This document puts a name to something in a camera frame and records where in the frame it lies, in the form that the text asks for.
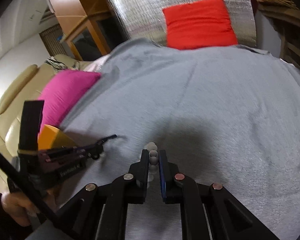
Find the left hand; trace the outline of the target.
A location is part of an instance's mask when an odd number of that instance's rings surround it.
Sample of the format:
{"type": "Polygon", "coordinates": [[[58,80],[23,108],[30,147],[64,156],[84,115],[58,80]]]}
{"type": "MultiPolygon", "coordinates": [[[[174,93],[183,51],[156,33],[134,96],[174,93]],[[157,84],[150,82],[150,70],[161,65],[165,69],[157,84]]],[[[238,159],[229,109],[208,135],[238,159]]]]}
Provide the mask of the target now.
{"type": "Polygon", "coordinates": [[[30,215],[40,213],[39,209],[23,192],[5,192],[1,197],[3,210],[20,226],[31,225],[30,215]]]}

